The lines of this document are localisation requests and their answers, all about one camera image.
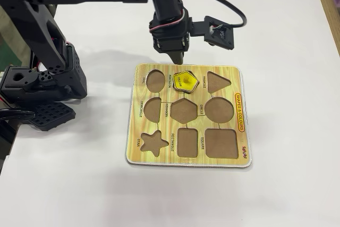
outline robotic arm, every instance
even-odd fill
[[[39,104],[70,98],[82,99],[87,95],[86,77],[75,48],[66,41],[46,5],[147,1],[0,0],[0,6],[12,19],[33,54],[48,70],[35,72],[27,67],[8,67],[0,82],[1,97],[11,104],[34,108],[37,112],[35,107]],[[209,16],[204,21],[193,22],[182,0],[152,1],[155,13],[149,23],[149,31],[153,37],[154,49],[168,54],[175,64],[183,63],[184,52],[189,49],[190,36],[204,36],[204,40],[211,45],[233,49],[233,28],[242,27],[247,22],[245,15],[226,0],[218,1],[239,14],[243,23],[232,25]]]

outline oval cutout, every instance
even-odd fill
[[[152,93],[160,92],[165,85],[165,77],[159,70],[152,70],[147,77],[147,87]]]
[[[234,116],[233,104],[225,98],[215,97],[204,106],[207,118],[216,123],[226,123]]]
[[[160,98],[152,98],[145,103],[144,115],[149,121],[155,123],[159,122],[161,101]]]

